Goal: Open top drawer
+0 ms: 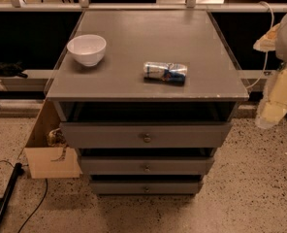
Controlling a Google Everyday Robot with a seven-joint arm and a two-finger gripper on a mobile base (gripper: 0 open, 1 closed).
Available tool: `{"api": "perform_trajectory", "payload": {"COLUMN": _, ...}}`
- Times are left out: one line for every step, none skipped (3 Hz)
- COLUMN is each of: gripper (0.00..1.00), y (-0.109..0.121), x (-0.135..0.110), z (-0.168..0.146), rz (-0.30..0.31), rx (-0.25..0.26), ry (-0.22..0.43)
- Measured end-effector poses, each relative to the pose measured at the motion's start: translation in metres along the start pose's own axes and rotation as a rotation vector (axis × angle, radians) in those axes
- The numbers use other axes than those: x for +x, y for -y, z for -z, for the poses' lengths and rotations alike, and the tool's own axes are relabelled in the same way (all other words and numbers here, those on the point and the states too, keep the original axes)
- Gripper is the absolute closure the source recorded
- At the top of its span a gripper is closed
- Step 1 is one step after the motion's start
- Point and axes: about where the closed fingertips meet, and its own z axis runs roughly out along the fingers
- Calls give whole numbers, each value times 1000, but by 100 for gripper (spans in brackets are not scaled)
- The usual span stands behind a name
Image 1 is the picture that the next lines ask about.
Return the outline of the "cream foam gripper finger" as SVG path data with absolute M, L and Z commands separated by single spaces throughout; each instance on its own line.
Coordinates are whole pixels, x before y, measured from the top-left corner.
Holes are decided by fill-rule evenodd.
M 277 125 L 287 114 L 287 63 L 268 78 L 255 124 L 262 129 Z

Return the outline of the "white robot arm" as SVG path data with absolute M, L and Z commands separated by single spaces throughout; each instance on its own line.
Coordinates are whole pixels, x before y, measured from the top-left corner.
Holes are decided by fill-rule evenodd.
M 261 52 L 274 51 L 283 64 L 280 71 L 268 78 L 264 97 L 257 110 L 256 125 L 269 129 L 287 114 L 287 14 L 256 41 L 253 49 Z

